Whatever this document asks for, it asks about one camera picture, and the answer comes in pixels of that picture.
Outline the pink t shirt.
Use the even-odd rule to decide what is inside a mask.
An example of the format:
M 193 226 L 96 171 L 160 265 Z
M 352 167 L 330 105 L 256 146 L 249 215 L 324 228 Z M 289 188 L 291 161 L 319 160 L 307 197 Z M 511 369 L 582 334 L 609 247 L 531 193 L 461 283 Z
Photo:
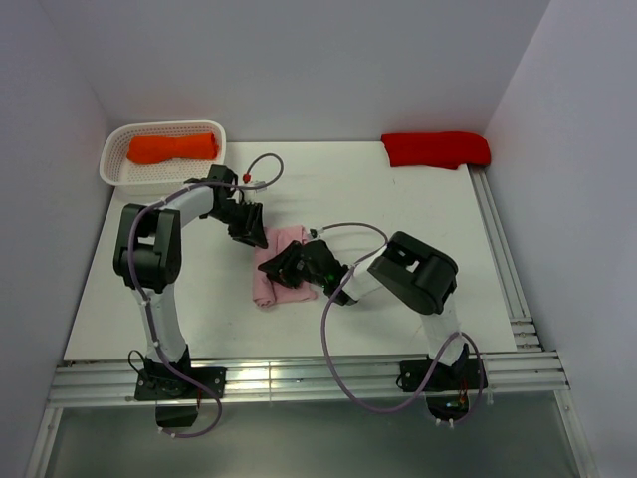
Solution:
M 267 310 L 274 306 L 290 303 L 304 303 L 313 301 L 318 294 L 309 283 L 303 282 L 297 288 L 286 288 L 271 281 L 258 267 L 282 252 L 294 240 L 305 244 L 307 242 L 307 229 L 302 225 L 285 228 L 266 228 L 268 247 L 266 249 L 256 247 L 253 256 L 252 274 L 252 300 L 261 310 Z

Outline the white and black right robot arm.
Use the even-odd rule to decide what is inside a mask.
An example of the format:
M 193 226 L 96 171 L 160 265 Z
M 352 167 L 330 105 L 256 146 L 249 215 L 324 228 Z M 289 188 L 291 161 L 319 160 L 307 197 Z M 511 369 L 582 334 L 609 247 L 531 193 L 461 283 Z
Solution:
M 453 294 L 458 266 L 443 252 L 398 231 L 378 250 L 352 266 L 340 263 L 326 242 L 294 240 L 273 258 L 258 263 L 258 270 L 275 284 L 288 289 L 314 285 L 343 307 L 385 289 L 418 314 L 429 351 L 441 357 L 431 363 L 433 381 L 450 388 L 462 380 L 469 346 L 460 333 Z

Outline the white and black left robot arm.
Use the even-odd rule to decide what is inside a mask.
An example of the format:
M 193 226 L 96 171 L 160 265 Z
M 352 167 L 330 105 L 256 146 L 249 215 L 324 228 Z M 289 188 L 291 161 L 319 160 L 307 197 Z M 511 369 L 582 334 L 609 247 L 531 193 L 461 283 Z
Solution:
M 214 218 L 233 240 L 266 247 L 263 206 L 249 195 L 267 186 L 213 165 L 205 178 L 190 179 L 160 200 L 123 207 L 113 269 L 133 291 L 147 340 L 136 369 L 136 400 L 222 397 L 225 368 L 193 366 L 179 326 L 175 283 L 182 267 L 182 230 L 196 219 Z

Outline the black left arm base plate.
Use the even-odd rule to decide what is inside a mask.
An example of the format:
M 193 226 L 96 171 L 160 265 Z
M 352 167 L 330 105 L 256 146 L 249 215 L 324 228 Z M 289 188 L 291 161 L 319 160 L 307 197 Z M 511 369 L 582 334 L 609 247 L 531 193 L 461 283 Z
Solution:
M 226 383 L 225 367 L 196 367 L 183 372 L 191 380 L 210 389 L 217 397 L 224 395 Z M 164 367 L 154 372 L 143 370 L 137 378 L 134 399 L 136 401 L 158 401 L 206 398 L 208 394 L 188 380 L 175 375 Z

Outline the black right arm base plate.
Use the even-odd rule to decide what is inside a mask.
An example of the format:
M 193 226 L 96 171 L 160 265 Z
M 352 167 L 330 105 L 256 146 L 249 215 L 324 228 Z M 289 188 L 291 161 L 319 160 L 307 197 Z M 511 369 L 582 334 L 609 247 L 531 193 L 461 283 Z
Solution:
M 425 378 L 432 364 L 431 359 L 404 360 L 399 363 L 396 385 L 403 392 L 414 392 Z M 437 364 L 424 387 L 425 392 L 452 392 L 462 388 L 478 390 L 488 386 L 488 379 L 476 358 L 468 358 L 463 364 L 446 366 Z

